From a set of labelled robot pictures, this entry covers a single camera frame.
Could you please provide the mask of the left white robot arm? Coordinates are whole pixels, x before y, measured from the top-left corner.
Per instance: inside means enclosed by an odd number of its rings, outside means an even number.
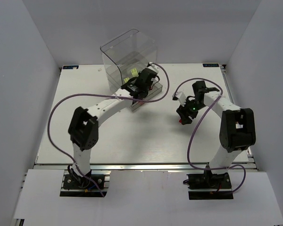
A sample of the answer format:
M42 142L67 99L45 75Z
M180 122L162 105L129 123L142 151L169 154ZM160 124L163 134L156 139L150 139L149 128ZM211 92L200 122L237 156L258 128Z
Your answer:
M88 107L75 109L68 133L73 143L76 164L70 173L78 180L90 174L91 149L99 140L99 127L111 116L131 106L137 100L144 100L151 90L159 72L159 67L150 65L122 85L112 98Z

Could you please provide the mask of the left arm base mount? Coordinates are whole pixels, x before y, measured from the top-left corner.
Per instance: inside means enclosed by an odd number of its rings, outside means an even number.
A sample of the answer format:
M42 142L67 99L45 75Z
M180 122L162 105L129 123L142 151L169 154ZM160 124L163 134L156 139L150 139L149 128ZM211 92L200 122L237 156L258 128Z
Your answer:
M105 197L108 191L108 175L86 175L89 179L75 173L70 165L64 174L60 189L60 197Z

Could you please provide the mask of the clear acrylic cover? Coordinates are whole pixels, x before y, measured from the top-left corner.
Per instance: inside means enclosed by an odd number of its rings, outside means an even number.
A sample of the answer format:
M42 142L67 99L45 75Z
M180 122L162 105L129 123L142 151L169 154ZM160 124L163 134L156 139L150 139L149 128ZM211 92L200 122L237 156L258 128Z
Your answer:
M148 64L157 59L154 39L137 29L119 34L100 46L105 70L111 65Z

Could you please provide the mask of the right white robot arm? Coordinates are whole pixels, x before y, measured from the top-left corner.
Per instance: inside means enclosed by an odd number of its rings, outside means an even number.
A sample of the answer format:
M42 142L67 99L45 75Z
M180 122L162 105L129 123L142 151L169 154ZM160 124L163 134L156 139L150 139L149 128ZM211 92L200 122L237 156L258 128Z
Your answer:
M176 112L182 125L191 124L203 108L206 111L199 122L203 121L210 110L221 119L220 147L204 171L209 171L213 175L223 175L227 173L235 158L256 142L254 112L250 108L241 108L225 98L218 84L215 83L213 87L208 88L207 81L204 78L195 78L192 85L192 100L178 89L175 90L172 99L180 103Z

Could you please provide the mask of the grey drawer trays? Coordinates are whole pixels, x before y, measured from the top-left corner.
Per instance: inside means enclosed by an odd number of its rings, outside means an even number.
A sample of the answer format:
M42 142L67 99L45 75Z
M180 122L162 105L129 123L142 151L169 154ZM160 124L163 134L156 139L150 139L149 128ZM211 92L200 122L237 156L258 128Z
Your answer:
M158 66L151 64L111 65L106 68L106 76L111 92L125 88L133 98L148 101L162 92L159 70Z

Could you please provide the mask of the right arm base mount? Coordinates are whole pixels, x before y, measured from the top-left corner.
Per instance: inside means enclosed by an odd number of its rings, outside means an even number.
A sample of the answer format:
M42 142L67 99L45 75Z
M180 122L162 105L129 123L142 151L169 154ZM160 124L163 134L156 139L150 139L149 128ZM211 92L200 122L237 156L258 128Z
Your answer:
M232 200L232 184L228 173L212 174L205 170L201 174L187 174L183 181L188 186L189 200Z

